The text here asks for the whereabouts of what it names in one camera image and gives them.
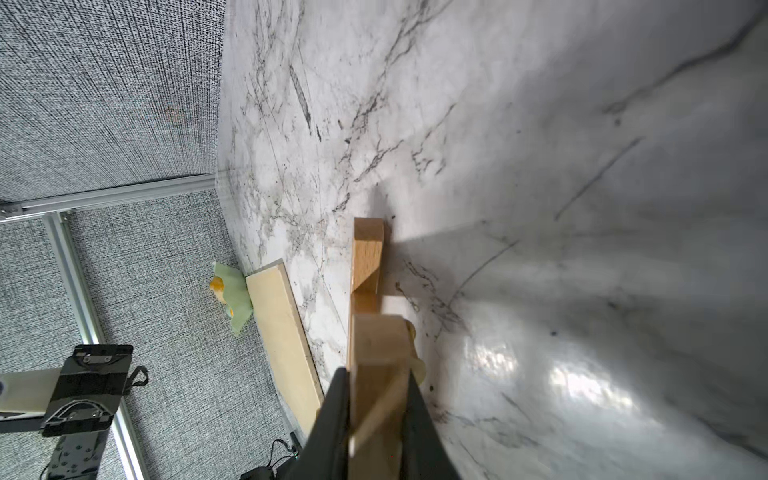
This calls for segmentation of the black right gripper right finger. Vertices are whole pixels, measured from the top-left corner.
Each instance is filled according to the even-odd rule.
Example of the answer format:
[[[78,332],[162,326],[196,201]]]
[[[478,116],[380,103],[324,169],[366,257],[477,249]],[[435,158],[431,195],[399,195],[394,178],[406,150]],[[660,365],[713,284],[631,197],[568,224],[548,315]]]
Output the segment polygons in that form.
[[[402,423],[401,479],[459,480],[412,373]]]

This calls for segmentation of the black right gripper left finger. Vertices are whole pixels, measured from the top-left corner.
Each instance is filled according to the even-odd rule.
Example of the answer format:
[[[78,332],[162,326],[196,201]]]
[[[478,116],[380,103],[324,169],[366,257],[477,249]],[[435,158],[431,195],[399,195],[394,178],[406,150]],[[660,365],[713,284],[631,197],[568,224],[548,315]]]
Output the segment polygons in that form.
[[[350,431],[350,382],[338,368],[302,453],[303,479],[346,479]]]

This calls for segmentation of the small wooden easel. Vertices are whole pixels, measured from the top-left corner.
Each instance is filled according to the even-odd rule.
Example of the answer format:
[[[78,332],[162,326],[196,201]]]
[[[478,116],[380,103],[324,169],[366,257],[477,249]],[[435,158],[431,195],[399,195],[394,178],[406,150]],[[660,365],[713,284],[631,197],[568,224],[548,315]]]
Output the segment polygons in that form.
[[[354,220],[347,356],[350,479],[400,477],[409,382],[413,372],[424,372],[413,326],[381,312],[384,245],[382,219]]]

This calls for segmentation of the light wooden board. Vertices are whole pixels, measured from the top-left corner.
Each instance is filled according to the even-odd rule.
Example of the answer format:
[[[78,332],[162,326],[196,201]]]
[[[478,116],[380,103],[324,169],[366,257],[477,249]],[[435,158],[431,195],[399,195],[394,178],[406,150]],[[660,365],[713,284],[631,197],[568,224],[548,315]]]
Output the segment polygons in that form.
[[[284,262],[249,275],[246,287],[277,391],[308,437],[324,393]]]

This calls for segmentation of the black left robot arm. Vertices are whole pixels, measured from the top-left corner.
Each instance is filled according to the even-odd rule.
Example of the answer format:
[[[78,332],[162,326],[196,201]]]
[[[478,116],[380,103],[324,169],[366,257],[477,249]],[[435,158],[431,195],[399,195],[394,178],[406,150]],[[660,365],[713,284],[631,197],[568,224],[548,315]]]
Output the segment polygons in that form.
[[[131,345],[78,345],[60,368],[1,376],[1,432],[57,440],[43,479],[98,477],[123,397],[149,383]]]

